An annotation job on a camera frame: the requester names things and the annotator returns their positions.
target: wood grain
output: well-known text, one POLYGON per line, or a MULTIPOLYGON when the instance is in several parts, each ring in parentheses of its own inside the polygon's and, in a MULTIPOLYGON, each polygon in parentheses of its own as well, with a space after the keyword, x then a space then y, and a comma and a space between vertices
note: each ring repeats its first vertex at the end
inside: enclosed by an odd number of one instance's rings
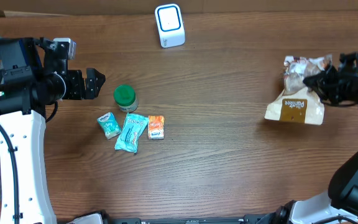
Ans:
MULTIPOLYGON (((358 0, 175 0, 182 13, 358 10, 358 0)), ((153 14, 169 0, 0 0, 3 11, 66 15, 153 14)))
POLYGON ((358 51, 358 11, 190 14, 186 44, 161 49, 153 15, 0 19, 3 37, 71 37, 70 69, 106 75, 99 97, 64 101, 45 133, 58 218, 231 217, 266 213, 327 189, 358 150, 358 108, 326 108, 321 126, 264 120, 282 90, 286 55, 358 51), (139 153, 115 151, 96 118, 118 85, 139 114, 165 116, 166 138, 143 134, 139 153))

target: snack bag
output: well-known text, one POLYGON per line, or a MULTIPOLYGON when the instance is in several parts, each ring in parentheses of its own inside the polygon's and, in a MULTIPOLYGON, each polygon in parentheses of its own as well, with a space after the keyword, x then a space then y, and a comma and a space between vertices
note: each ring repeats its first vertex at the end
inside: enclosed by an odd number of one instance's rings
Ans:
POLYGON ((118 136, 115 149, 137 153, 137 142, 148 122, 148 118, 128 113, 124 121, 122 133, 118 136))
POLYGON ((103 128, 104 135, 107 139, 111 139, 112 137, 117 136, 119 133, 121 133, 121 128, 119 127, 112 112, 108 112, 98 118, 98 123, 103 128))
POLYGON ((320 98, 303 83, 332 64, 332 55, 320 58, 286 56, 284 61, 284 90, 266 109, 265 119, 305 124, 323 123, 324 105, 320 98))
POLYGON ((149 139, 164 139, 164 116, 149 116, 149 139))

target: small jar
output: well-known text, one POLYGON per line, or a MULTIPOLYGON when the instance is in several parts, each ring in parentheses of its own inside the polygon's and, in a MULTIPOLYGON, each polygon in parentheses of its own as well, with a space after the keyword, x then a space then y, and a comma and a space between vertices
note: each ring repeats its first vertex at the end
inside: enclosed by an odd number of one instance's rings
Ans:
POLYGON ((114 100, 119 109, 126 113, 135 111, 139 105, 135 90, 129 85, 121 85, 117 87, 114 91, 114 100))

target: orange snack package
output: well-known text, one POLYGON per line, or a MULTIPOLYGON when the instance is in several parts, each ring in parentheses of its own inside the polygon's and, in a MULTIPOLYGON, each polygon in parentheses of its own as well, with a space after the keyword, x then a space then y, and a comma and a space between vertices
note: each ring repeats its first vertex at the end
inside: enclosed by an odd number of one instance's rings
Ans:
POLYGON ((164 139, 164 116, 149 116, 149 139, 164 139))

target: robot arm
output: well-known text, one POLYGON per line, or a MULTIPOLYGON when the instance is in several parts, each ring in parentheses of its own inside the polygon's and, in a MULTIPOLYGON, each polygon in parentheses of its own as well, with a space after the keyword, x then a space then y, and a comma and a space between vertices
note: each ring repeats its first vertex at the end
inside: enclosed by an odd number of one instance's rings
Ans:
MULTIPOLYGON (((329 105, 337 106, 342 101, 358 103, 358 75, 355 75, 358 73, 358 54, 342 54, 340 61, 342 65, 338 72, 331 67, 303 82, 323 101, 328 100, 329 105)), ((289 202, 280 207, 268 223, 324 224, 340 223, 341 220, 358 222, 358 152, 336 171, 328 191, 305 201, 289 202)))
MULTIPOLYGON (((4 39, 0 42, 0 54, 5 82, 0 85, 0 125, 15 149, 19 174, 19 198, 15 200, 12 188, 14 166, 6 139, 0 133, 0 223, 56 224, 44 164, 45 105, 54 104, 61 98, 93 99, 98 96, 105 77, 95 69, 87 69, 88 78, 84 81, 81 71, 67 70, 67 60, 73 59, 75 54, 75 43, 70 39, 4 39), (44 67, 36 45, 45 50, 44 67), (14 204, 17 202, 20 214, 15 215, 14 204)), ((343 66, 339 72, 330 68, 327 72, 306 78, 304 83, 332 105, 344 100, 358 103, 358 79, 353 79, 358 76, 349 75, 358 69, 358 61, 356 68, 352 66, 355 58, 358 60, 358 54, 342 55, 343 66)), ((323 224, 341 220, 358 222, 358 152, 338 169, 327 192, 309 200, 289 202, 257 223, 323 224)), ((108 223, 108 216, 91 213, 70 223, 108 223)))
POLYGON ((45 173, 45 105, 55 104, 56 109, 59 99, 91 100, 105 81, 93 68, 87 68, 85 80, 80 70, 68 70, 75 46, 68 38, 0 39, 4 67, 4 84, 0 85, 1 224, 57 223, 45 173), (44 67, 37 46, 45 51, 44 67))

